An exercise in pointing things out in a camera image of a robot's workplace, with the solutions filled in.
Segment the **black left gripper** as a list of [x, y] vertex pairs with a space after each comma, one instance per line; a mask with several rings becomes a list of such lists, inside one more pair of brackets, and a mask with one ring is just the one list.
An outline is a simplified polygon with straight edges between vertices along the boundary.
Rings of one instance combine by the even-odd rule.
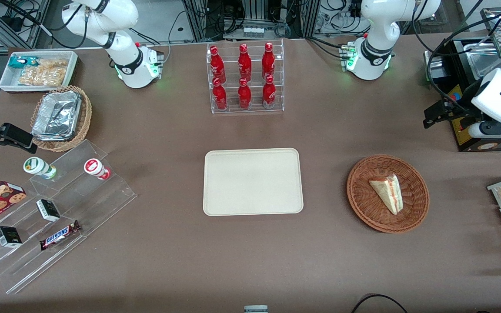
[[424, 117], [424, 129], [429, 129], [436, 123], [444, 121], [459, 121], [460, 127], [470, 127], [482, 121], [481, 111], [463, 100], [437, 101], [424, 110]]

